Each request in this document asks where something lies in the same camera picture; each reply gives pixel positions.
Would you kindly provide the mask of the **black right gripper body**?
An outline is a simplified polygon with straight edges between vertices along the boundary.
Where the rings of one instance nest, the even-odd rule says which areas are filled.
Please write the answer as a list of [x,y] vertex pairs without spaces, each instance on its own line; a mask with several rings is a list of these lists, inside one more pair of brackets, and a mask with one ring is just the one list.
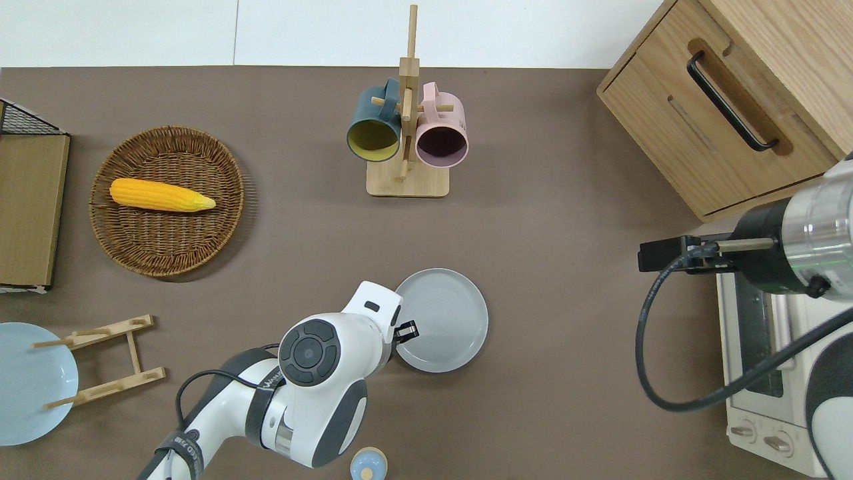
[[750,209],[732,232],[686,240],[686,250],[703,254],[686,260],[689,274],[738,271],[761,291],[823,297],[830,292],[828,273],[794,268],[793,200],[781,199]]

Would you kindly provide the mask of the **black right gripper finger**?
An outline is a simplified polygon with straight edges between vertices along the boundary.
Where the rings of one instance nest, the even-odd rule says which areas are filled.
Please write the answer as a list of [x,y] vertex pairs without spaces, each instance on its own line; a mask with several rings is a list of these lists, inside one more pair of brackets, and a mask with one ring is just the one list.
[[689,236],[679,236],[645,242],[638,249],[638,271],[663,271],[675,259],[684,255],[690,246]]

